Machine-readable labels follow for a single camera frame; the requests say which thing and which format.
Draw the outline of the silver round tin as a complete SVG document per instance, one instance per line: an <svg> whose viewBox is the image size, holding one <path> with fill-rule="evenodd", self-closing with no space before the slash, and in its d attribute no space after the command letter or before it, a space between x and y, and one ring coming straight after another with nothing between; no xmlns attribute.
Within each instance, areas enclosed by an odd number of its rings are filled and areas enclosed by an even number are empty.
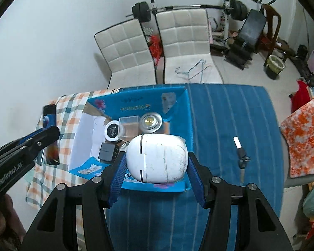
<svg viewBox="0 0 314 251"><path fill-rule="evenodd" d="M139 128L143 134L152 134L158 132L162 124L162 116L156 112L150 112L140 118Z"/></svg>

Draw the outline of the car key with white tag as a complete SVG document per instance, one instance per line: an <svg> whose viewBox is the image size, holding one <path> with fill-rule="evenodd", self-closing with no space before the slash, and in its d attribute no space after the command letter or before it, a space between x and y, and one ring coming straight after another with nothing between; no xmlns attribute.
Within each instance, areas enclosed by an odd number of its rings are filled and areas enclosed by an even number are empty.
<svg viewBox="0 0 314 251"><path fill-rule="evenodd" d="M243 185L245 182L245 170L247 164L251 161L251 158L247 155L245 149L242 147L241 142L238 137L233 137L233 141L237 148L237 154L239 157L238 166L240 168L240 182Z"/></svg>

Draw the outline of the red bag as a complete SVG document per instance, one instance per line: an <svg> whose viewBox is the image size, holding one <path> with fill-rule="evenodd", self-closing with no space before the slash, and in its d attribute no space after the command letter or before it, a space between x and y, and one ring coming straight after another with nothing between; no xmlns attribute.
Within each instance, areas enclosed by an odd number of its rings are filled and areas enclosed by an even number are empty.
<svg viewBox="0 0 314 251"><path fill-rule="evenodd" d="M298 90L289 95L292 103L291 113L294 113L296 110L311 100L307 83L305 83L303 80L298 80L297 83Z"/></svg>

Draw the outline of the woven waste basket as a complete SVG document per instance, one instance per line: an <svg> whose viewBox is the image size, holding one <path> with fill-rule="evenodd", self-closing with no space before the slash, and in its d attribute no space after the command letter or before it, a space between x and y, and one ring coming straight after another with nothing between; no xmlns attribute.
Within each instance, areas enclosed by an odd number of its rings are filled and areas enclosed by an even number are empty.
<svg viewBox="0 0 314 251"><path fill-rule="evenodd" d="M278 56L271 54L266 61L265 73L270 79L275 80L284 68L284 62Z"/></svg>

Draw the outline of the left white padded chair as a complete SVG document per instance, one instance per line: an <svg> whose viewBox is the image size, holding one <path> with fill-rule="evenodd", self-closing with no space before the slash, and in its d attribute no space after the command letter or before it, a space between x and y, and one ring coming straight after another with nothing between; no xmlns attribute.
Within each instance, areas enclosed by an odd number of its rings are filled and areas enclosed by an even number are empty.
<svg viewBox="0 0 314 251"><path fill-rule="evenodd" d="M156 85L155 64L138 19L130 19L95 34L111 71L109 89Z"/></svg>

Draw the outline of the dark grey PISEN charger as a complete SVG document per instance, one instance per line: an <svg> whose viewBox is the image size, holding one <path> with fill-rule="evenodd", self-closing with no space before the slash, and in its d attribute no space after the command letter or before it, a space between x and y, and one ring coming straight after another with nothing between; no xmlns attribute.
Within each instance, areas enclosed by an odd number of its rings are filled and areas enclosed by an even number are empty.
<svg viewBox="0 0 314 251"><path fill-rule="evenodd" d="M99 151L99 161L102 163L113 163L120 151L120 148L118 145L113 143L106 143L103 142L100 147Z"/></svg>

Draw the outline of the white jar black lid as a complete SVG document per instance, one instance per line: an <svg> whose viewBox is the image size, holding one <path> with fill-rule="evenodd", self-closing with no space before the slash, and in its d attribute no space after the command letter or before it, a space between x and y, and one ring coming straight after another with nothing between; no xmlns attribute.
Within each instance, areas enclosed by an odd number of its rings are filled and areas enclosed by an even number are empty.
<svg viewBox="0 0 314 251"><path fill-rule="evenodd" d="M108 122L104 129L104 136L108 142L118 142L120 130L120 122L117 120L112 120Z"/></svg>

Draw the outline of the right white padded chair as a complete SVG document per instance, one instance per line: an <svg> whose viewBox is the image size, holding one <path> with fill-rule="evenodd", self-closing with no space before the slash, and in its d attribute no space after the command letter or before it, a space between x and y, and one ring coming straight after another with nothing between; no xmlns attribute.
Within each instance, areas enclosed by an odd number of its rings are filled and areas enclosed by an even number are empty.
<svg viewBox="0 0 314 251"><path fill-rule="evenodd" d="M156 14L164 54L165 84L186 83L175 74L187 70L200 59L212 67L203 75L202 83L222 84L223 79L210 52L209 22L205 9L176 9Z"/></svg>

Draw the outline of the brown wooden chair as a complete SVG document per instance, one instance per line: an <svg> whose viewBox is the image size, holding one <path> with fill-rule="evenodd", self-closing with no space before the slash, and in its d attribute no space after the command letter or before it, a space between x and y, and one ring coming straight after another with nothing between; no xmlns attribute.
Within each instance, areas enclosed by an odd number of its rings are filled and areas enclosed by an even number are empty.
<svg viewBox="0 0 314 251"><path fill-rule="evenodd" d="M267 33L262 31L259 37L259 49L268 52L264 62L264 66L266 66L274 49L283 51L286 54L289 51L289 45L278 37L281 15L270 4L262 4L260 12L266 16Z"/></svg>

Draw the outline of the white padded chair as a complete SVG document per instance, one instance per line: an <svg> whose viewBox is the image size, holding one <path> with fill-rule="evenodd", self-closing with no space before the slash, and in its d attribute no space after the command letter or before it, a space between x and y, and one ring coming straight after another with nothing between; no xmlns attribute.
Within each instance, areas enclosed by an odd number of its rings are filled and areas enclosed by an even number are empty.
<svg viewBox="0 0 314 251"><path fill-rule="evenodd" d="M187 70L200 59L212 67L203 75L202 83L222 84L223 79L210 52L209 22L205 9L176 9L156 14L164 54L165 84L186 83L175 74Z"/></svg>
<svg viewBox="0 0 314 251"><path fill-rule="evenodd" d="M138 19L130 19L95 34L111 71L109 89L156 85L155 64Z"/></svg>

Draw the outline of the blue striped cloth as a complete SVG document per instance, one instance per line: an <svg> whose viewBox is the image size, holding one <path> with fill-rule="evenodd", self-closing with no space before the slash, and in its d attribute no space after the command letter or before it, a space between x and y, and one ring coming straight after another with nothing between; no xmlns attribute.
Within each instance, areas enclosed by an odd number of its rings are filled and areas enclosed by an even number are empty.
<svg viewBox="0 0 314 251"><path fill-rule="evenodd" d="M265 88L204 84L186 88L199 163L229 184L241 185L233 141L238 137L251 158L244 184L257 184L279 214L284 188L281 134ZM198 250L208 214L192 191L122 190L107 211L107 223L115 250Z"/></svg>

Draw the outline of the clear plastic box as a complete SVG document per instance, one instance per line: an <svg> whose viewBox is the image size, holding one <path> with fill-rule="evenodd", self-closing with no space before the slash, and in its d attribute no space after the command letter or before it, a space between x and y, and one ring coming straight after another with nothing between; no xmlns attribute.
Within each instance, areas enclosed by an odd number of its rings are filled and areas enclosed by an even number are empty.
<svg viewBox="0 0 314 251"><path fill-rule="evenodd" d="M120 117L119 138L123 141L131 140L139 133L140 116Z"/></svg>

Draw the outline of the white oval case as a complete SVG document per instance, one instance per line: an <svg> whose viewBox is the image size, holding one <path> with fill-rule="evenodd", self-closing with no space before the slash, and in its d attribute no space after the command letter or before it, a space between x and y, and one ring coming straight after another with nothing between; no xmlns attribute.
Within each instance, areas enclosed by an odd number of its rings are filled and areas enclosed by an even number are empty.
<svg viewBox="0 0 314 251"><path fill-rule="evenodd" d="M126 149L131 176L142 183L171 184L182 180L188 166L188 149L182 137L142 134Z"/></svg>

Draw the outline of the orange floral cushion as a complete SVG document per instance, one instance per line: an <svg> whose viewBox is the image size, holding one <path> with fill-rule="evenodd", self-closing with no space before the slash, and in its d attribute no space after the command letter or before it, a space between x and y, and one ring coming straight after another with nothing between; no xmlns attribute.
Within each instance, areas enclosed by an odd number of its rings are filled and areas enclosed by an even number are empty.
<svg viewBox="0 0 314 251"><path fill-rule="evenodd" d="M314 97L283 120L280 130L288 145L290 177L314 174Z"/></svg>

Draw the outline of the blue cardboard box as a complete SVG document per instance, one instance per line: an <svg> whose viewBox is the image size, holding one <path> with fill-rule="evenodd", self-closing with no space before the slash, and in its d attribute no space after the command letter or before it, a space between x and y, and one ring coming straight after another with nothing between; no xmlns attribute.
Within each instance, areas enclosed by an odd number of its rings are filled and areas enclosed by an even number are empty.
<svg viewBox="0 0 314 251"><path fill-rule="evenodd" d="M122 88L87 100L73 139L69 173L84 179L101 174L111 164L101 158L101 147L127 143L141 135L140 120L151 112L162 118L159 134L179 136L193 151L190 98L185 86Z"/></svg>

